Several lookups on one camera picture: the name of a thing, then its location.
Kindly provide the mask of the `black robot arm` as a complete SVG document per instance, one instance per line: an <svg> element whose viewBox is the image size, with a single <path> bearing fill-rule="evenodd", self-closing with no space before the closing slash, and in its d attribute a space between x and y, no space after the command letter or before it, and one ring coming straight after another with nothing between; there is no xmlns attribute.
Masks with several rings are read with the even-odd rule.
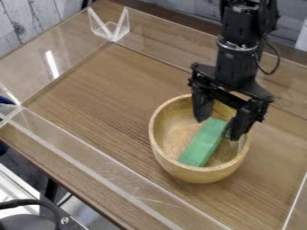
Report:
<svg viewBox="0 0 307 230"><path fill-rule="evenodd" d="M226 130L230 140L236 141L255 122L266 119L274 101L274 95L256 82L256 74L263 71L267 34L278 28L278 0L220 0L219 13L216 64L194 63L188 85L199 122L211 116L215 102L236 110Z"/></svg>

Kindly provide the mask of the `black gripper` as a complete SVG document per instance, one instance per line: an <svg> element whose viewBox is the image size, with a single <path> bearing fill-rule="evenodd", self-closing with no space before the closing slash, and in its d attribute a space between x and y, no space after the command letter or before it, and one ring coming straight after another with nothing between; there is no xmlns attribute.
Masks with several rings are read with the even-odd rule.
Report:
<svg viewBox="0 0 307 230"><path fill-rule="evenodd" d="M212 114L214 101L236 110L230 123L230 140L238 141L256 121L264 119L272 94L255 80L262 57L262 43L238 44L218 38L215 66L194 63L188 85L192 88L194 115L203 122Z"/></svg>

